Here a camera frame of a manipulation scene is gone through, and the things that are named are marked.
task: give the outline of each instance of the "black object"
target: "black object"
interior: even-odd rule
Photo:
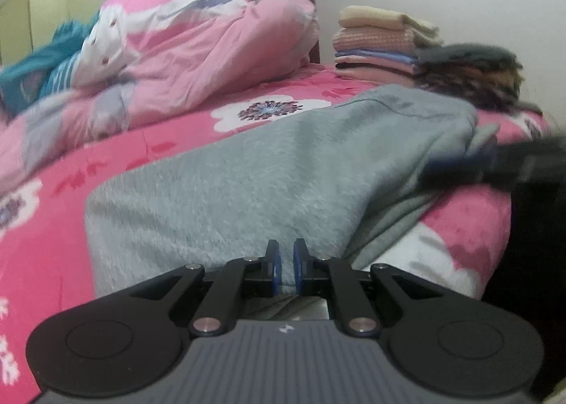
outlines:
[[[275,241],[49,318],[26,349],[35,402],[531,402],[542,342],[517,316],[387,265],[317,259],[302,239],[294,267],[298,294],[327,298],[330,320],[238,320],[243,299],[277,292]]]
[[[505,190],[526,184],[554,185],[561,192],[566,187],[566,137],[492,146],[468,158],[431,159],[420,182],[423,187],[442,189],[469,184]]]
[[[541,335],[547,351],[531,392],[543,400],[566,377],[566,197],[557,185],[527,184],[511,199],[509,244],[482,300],[527,319]]]

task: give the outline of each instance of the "pink bedsheet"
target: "pink bedsheet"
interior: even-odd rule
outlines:
[[[190,114],[74,150],[5,196],[0,201],[0,402],[23,404],[38,393],[25,360],[32,329],[94,297],[83,220],[93,189],[126,170],[346,101],[371,87],[313,65],[290,79],[214,98]],[[281,105],[290,101],[295,105]],[[266,105],[281,112],[264,118],[257,110]],[[544,126],[527,114],[480,112],[479,119],[501,125],[500,141],[525,138],[528,127]],[[450,262],[446,271],[472,272],[485,285],[507,244],[509,222],[509,196],[475,186],[445,195],[420,226],[444,246]]]

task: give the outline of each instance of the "teal cloth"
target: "teal cloth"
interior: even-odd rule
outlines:
[[[79,21],[61,24],[51,43],[0,72],[0,97],[11,117],[25,111],[40,97],[51,94],[47,92],[50,73],[81,50],[97,21],[98,13],[89,24]]]

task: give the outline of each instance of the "bed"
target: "bed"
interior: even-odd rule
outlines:
[[[0,396],[24,404],[37,393],[25,360],[30,332],[47,317],[94,298],[84,206],[99,185],[125,171],[293,117],[346,102],[374,87],[308,64],[284,80],[217,92],[189,113],[83,143],[20,182],[0,200]],[[478,111],[500,125],[497,139],[531,138],[545,123],[528,112]],[[487,186],[445,192],[378,262],[470,297],[481,297],[506,248],[510,196]]]

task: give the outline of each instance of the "white flower pattern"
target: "white flower pattern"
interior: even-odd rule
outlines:
[[[40,179],[34,179],[0,200],[0,240],[8,230],[22,226],[33,217],[39,207],[38,192],[42,185]]]
[[[223,105],[213,110],[210,116],[219,120],[214,130],[227,133],[261,121],[275,121],[293,114],[300,114],[315,108],[332,104],[323,99],[300,99],[277,94],[265,95],[244,102]]]
[[[13,353],[8,349],[5,335],[0,335],[0,369],[2,369],[2,383],[6,386],[14,386],[20,378],[20,369]]]
[[[0,297],[0,321],[8,316],[8,299]]]

